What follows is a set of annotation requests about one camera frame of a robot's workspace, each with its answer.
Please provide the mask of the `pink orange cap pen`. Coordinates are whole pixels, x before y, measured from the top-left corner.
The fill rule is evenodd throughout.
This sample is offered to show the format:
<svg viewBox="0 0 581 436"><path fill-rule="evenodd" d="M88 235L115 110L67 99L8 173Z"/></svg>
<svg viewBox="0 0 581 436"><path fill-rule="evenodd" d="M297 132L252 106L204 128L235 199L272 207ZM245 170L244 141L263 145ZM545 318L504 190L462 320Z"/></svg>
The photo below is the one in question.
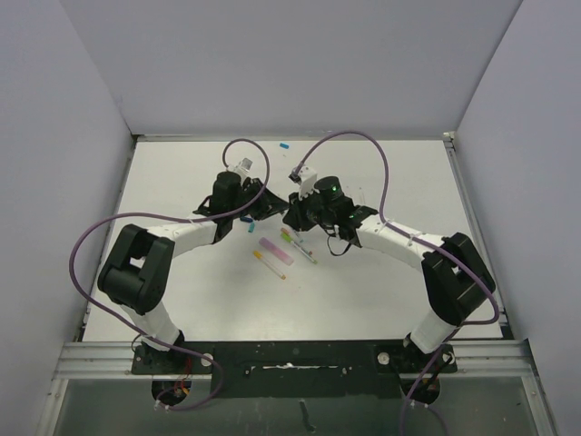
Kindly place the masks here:
<svg viewBox="0 0 581 436"><path fill-rule="evenodd" d="M312 255L312 251L310 251L304 246L303 239L296 232L282 227L281 233L285 236L288 242L295 243L303 252L305 252L308 255Z"/></svg>

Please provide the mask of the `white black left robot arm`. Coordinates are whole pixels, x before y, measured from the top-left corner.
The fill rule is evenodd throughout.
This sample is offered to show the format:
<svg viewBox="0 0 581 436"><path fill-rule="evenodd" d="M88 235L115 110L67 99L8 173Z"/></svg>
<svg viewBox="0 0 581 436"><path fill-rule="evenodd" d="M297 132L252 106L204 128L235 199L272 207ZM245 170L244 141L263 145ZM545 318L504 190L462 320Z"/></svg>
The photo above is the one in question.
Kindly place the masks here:
<svg viewBox="0 0 581 436"><path fill-rule="evenodd" d="M185 223L142 228L127 224L120 231L97 280L97 287L121 306L154 349L153 363L177 372L185 359L182 332L172 322L162 298L172 260L195 248L220 242L235 220L262 221L283 213L289 204L249 172L233 167L218 173L212 193Z"/></svg>

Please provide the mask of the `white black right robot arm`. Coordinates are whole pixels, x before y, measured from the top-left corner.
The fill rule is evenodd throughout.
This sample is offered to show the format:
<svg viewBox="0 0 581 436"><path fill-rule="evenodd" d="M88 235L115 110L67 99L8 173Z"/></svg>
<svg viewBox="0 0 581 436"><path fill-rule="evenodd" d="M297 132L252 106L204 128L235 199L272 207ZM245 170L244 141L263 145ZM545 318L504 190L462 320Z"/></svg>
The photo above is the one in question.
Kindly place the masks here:
<svg viewBox="0 0 581 436"><path fill-rule="evenodd" d="M336 176L320 179L308 172L290 179L299 186L290 194L283 218L292 230L307 232L318 226L348 246L385 253L423 274L429 309L410 332L404 359L410 369L425 371L436 361L436 349L487 299L482 289L496 289L471 239L463 233L446 237L382 221L378 211L345 195Z"/></svg>

